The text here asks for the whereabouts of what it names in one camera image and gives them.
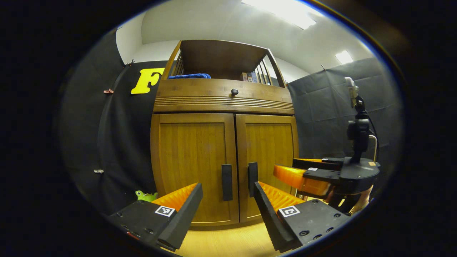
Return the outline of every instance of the ceiling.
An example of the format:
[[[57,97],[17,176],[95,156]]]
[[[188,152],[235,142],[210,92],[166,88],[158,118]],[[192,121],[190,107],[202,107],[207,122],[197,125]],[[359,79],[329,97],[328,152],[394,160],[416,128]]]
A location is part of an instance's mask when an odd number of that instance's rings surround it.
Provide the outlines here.
[[[373,54],[334,20],[309,14],[316,24],[303,30],[241,0],[170,0],[146,11],[143,44],[190,39],[229,40],[269,48],[308,73],[340,64],[347,50],[354,60]]]

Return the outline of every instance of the green toy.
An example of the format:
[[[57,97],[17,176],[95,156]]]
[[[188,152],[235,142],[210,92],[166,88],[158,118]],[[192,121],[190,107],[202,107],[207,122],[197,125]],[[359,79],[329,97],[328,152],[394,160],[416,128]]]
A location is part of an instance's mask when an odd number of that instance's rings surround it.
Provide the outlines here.
[[[147,193],[147,194],[145,194],[145,193],[143,193],[143,192],[138,190],[138,191],[135,192],[135,194],[137,195],[138,200],[152,202],[155,199],[157,199],[157,194],[158,193],[155,193],[155,194]]]

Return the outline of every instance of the wooden drawer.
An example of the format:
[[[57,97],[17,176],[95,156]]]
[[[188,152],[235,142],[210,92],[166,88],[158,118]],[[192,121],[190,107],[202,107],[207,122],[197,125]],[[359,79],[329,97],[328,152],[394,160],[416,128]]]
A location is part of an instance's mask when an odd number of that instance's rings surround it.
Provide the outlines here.
[[[233,88],[239,91],[235,96]],[[161,80],[154,113],[188,111],[294,114],[286,88],[223,79]]]

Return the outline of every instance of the wooden floor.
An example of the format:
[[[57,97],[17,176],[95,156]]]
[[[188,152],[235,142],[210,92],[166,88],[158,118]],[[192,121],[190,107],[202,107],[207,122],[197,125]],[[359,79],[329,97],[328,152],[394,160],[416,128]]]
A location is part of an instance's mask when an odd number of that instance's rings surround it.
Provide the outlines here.
[[[174,253],[184,257],[269,257],[281,254],[273,248],[263,222],[228,230],[189,230],[181,248]]]

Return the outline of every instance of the black cable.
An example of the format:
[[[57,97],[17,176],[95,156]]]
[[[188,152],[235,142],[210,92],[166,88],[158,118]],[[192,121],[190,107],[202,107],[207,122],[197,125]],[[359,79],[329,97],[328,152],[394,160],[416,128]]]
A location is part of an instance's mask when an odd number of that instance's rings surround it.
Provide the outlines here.
[[[371,117],[370,115],[368,115],[367,113],[367,116],[368,116],[368,120],[370,121],[372,127],[373,127],[373,130],[374,130],[374,136],[376,137],[376,140],[377,140],[377,145],[376,145],[376,160],[379,160],[379,138],[377,137],[377,133],[376,133],[376,128],[374,127],[373,125],[373,121],[371,120]]]

